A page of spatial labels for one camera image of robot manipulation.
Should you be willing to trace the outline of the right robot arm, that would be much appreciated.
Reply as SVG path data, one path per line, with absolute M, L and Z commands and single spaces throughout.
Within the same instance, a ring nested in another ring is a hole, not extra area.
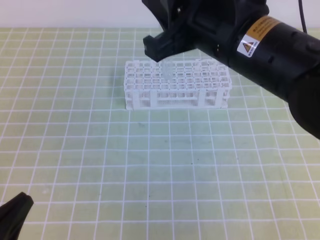
M 198 49 L 288 103 L 320 136 L 320 41 L 271 16 L 264 0 L 146 0 L 162 33 L 143 39 L 159 62 Z

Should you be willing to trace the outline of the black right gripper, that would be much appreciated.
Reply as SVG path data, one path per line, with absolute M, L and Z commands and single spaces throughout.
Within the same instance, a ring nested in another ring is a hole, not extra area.
M 269 14 L 265 0 L 144 0 L 163 32 L 143 39 L 155 62 L 199 49 L 228 65 L 240 35 Z

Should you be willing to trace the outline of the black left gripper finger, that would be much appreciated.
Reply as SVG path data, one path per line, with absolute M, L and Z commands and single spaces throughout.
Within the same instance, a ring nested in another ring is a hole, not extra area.
M 19 193 L 0 207 L 0 239 L 17 240 L 29 211 L 34 204 L 31 196 Z

